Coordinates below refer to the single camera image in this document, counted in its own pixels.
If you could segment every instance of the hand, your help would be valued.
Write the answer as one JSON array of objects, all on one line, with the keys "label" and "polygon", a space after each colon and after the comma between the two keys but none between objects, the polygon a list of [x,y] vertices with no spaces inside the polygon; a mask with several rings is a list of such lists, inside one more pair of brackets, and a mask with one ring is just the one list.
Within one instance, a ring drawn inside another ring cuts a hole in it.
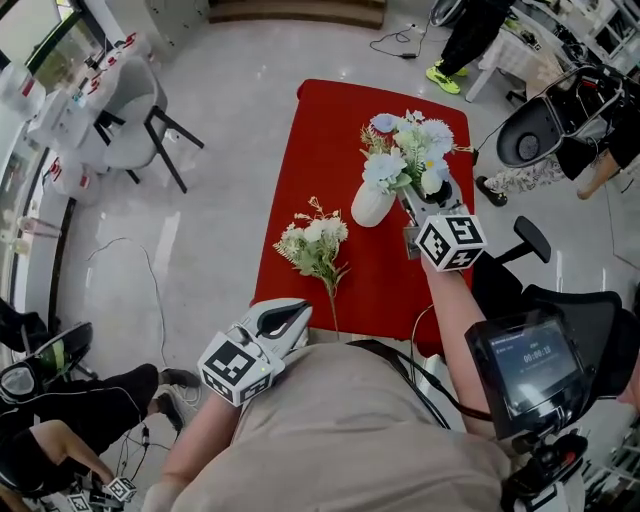
[{"label": "hand", "polygon": [[640,411],[640,355],[636,360],[636,366],[631,374],[631,379],[629,379],[629,384],[618,397],[618,400],[624,404],[631,404],[636,410]]}]

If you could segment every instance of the black pants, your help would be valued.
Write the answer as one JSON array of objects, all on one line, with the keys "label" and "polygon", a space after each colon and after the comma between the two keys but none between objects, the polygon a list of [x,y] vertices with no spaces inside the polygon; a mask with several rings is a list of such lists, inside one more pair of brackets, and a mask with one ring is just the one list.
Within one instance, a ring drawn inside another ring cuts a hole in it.
[{"label": "black pants", "polygon": [[483,0],[471,0],[442,52],[438,70],[451,76],[484,53],[498,35],[507,12]]}]

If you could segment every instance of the blue flower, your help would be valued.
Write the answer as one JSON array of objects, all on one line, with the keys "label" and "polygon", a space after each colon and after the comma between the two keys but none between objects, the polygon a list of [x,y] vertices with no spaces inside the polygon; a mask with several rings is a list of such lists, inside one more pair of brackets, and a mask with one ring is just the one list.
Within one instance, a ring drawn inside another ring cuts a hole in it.
[{"label": "blue flower", "polygon": [[378,114],[371,118],[371,124],[380,133],[389,133],[396,127],[397,117],[393,114]]}]

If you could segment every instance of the beige shirt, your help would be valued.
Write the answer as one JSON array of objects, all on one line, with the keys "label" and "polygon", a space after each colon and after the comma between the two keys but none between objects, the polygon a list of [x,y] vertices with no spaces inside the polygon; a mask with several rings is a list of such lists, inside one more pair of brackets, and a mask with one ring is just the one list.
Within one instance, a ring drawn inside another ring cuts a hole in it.
[{"label": "beige shirt", "polygon": [[384,359],[328,344],[287,363],[173,512],[500,509],[507,456],[437,426]]}]

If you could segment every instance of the flower stem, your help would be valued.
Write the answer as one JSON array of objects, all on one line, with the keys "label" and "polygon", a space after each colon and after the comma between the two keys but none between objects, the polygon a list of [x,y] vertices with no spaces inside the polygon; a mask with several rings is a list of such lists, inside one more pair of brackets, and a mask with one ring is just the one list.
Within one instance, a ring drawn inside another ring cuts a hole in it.
[{"label": "flower stem", "polygon": [[333,284],[328,281],[324,281],[324,286],[329,294],[329,303],[331,304],[331,313],[333,314],[333,325],[336,328],[336,339],[340,341],[340,331],[338,331],[338,315],[336,314],[336,300],[335,300],[335,288]]}]

